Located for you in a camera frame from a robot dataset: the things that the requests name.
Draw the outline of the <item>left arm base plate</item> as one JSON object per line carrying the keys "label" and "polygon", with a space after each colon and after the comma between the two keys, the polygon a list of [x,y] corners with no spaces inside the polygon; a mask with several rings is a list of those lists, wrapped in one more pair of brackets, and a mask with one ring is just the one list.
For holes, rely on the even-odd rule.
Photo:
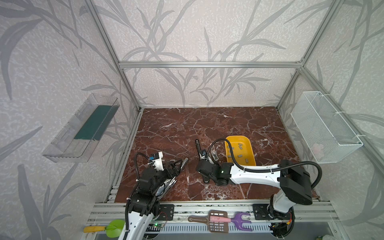
{"label": "left arm base plate", "polygon": [[156,221],[172,221],[175,213],[174,204],[160,204],[159,210],[156,211]]}

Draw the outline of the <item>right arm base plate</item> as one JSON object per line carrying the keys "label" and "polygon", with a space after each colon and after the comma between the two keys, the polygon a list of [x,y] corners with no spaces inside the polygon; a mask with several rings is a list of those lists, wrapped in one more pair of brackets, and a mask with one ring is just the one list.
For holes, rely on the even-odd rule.
{"label": "right arm base plate", "polygon": [[255,220],[264,221],[288,221],[292,218],[293,207],[289,209],[287,213],[271,212],[269,210],[269,204],[253,204],[253,213]]}

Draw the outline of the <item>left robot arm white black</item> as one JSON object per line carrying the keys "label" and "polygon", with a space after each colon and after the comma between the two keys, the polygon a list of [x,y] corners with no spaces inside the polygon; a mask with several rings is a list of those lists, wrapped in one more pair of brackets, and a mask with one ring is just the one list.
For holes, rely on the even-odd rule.
{"label": "left robot arm white black", "polygon": [[141,240],[154,217],[160,213],[160,200],[176,183],[178,171],[171,168],[145,169],[125,209],[125,224],[120,240]]}

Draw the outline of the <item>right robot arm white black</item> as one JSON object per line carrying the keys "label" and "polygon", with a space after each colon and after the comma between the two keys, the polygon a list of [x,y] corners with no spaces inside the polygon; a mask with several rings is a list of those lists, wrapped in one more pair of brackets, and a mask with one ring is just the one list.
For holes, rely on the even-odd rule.
{"label": "right robot arm white black", "polygon": [[258,184],[278,188],[271,196],[267,215],[276,218],[287,214],[295,205],[313,203],[311,177],[301,168],[303,163],[282,160],[271,166],[242,166],[236,163],[213,164],[200,160],[196,171],[205,182],[212,180],[217,186],[228,184]]}

